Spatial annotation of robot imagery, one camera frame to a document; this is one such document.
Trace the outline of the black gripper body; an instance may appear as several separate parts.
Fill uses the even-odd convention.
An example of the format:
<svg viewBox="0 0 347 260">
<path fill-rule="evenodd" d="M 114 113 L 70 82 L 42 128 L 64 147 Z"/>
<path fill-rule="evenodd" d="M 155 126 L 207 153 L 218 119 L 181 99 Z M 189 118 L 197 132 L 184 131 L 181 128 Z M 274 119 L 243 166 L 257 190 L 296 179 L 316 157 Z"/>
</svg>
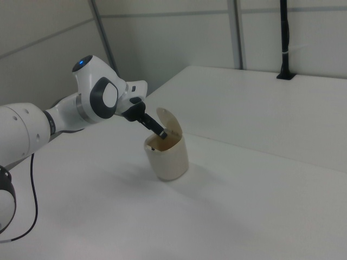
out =
<svg viewBox="0 0 347 260">
<path fill-rule="evenodd" d="M 127 111 L 123 112 L 123 117 L 129 122 L 143 122 L 146 105 L 143 101 L 133 105 Z"/>
</svg>

